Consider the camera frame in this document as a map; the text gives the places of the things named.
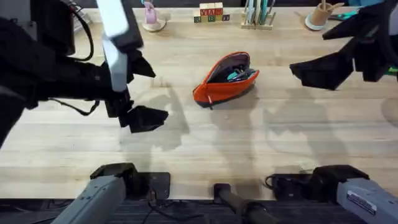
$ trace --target red pouch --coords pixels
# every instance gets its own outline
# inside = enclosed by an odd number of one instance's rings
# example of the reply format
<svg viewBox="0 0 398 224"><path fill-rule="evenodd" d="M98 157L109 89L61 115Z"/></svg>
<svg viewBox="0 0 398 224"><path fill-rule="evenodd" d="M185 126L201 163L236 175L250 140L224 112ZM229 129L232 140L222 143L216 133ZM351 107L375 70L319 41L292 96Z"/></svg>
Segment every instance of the red pouch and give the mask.
<svg viewBox="0 0 398 224"><path fill-rule="evenodd" d="M233 71L234 67L241 67L243 70L249 69L249 54L247 52L235 52L219 60L210 70L203 83L193 90L193 99L200 106L206 108L238 98L246 93L260 71L256 70L246 80L228 82L226 76L228 76L228 72Z"/></svg>

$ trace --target white label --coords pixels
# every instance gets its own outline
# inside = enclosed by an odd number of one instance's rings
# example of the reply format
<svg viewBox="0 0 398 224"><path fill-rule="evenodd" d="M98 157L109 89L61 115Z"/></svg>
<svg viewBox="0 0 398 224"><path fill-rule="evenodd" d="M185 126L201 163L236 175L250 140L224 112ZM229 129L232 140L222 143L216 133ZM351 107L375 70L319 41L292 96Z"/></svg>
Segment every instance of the white label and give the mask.
<svg viewBox="0 0 398 224"><path fill-rule="evenodd" d="M377 212L377 206L375 204L373 204L372 202L366 200L365 198L359 196L358 194L350 190L347 191L347 199L355 203L359 207L363 208L372 215L375 215Z"/></svg>

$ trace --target wooden tabletop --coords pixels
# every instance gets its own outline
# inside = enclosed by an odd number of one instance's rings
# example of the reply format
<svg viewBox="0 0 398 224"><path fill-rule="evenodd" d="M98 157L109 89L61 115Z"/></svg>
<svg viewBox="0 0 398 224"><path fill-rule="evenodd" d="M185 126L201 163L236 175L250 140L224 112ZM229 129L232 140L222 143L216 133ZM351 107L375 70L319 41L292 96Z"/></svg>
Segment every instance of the wooden tabletop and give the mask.
<svg viewBox="0 0 398 224"><path fill-rule="evenodd" d="M243 197L269 199L265 176L327 164L351 164L398 195L396 78L365 83L354 73L338 91L302 87L289 64L339 50L347 39L323 41L322 32L306 30L310 7L275 8L272 31L241 29L241 10L226 9L230 22L194 24L192 9L164 9L171 20L162 32L141 30L157 77L136 76L131 96L170 113L153 132L121 129L104 104L89 117L53 102L25 111L0 150L0 197L74 198L95 169L115 162L170 172L171 198L209 198L214 183L228 182ZM101 29L91 25L95 64L104 60ZM77 57L88 53L84 32L76 47ZM199 107L192 90L218 59L239 50L261 71L255 89L214 110Z"/></svg>

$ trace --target wooden letter block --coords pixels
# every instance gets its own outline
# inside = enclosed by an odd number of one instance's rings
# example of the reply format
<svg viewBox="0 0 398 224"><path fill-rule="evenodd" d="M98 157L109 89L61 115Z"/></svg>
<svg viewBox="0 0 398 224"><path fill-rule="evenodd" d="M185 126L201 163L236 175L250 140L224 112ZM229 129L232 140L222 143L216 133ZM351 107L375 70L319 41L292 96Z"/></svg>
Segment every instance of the wooden letter block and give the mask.
<svg viewBox="0 0 398 224"><path fill-rule="evenodd" d="M201 22L208 22L209 21L209 16L200 16Z"/></svg>
<svg viewBox="0 0 398 224"><path fill-rule="evenodd" d="M214 16L216 14L216 5L214 3L207 4L209 16Z"/></svg>
<svg viewBox="0 0 398 224"><path fill-rule="evenodd" d="M199 22L201 22L200 16L195 16L195 17L193 18L193 22L194 22L194 23L199 23Z"/></svg>
<svg viewBox="0 0 398 224"><path fill-rule="evenodd" d="M216 9L216 15L217 16L222 16L223 15L223 9Z"/></svg>
<svg viewBox="0 0 398 224"><path fill-rule="evenodd" d="M216 8L216 15L222 15L223 14L223 3L222 2L218 2L215 4L215 8Z"/></svg>
<svg viewBox="0 0 398 224"><path fill-rule="evenodd" d="M200 9L200 15L201 16L208 16L209 15L209 10L208 9Z"/></svg>
<svg viewBox="0 0 398 224"><path fill-rule="evenodd" d="M209 16L209 22L216 22L216 16Z"/></svg>
<svg viewBox="0 0 398 224"><path fill-rule="evenodd" d="M199 11L193 13L193 22L194 23L201 22L201 17L200 17L200 12Z"/></svg>
<svg viewBox="0 0 398 224"><path fill-rule="evenodd" d="M223 21L229 21L229 15L223 15Z"/></svg>

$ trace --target cup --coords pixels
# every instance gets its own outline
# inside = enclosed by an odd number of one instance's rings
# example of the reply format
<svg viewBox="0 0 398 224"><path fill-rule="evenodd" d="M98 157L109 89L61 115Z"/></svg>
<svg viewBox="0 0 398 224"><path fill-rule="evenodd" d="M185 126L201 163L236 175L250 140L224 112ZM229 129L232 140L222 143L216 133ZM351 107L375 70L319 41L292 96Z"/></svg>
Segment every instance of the cup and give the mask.
<svg viewBox="0 0 398 224"><path fill-rule="evenodd" d="M332 6L332 4L326 3L326 10L323 10L323 4L320 3L314 12L305 18L305 25L311 30L322 30L333 12L333 10L329 11Z"/></svg>

